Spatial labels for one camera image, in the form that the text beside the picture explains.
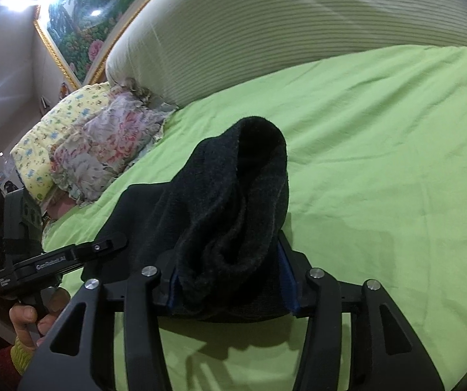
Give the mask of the red sleeve forearm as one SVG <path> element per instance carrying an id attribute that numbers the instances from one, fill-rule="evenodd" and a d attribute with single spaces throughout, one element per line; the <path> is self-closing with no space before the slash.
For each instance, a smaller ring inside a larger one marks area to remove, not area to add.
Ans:
<path id="1" fill-rule="evenodd" d="M 19 338 L 14 345 L 0 350 L 0 391 L 18 389 L 35 351 L 35 348 L 26 347 Z"/>

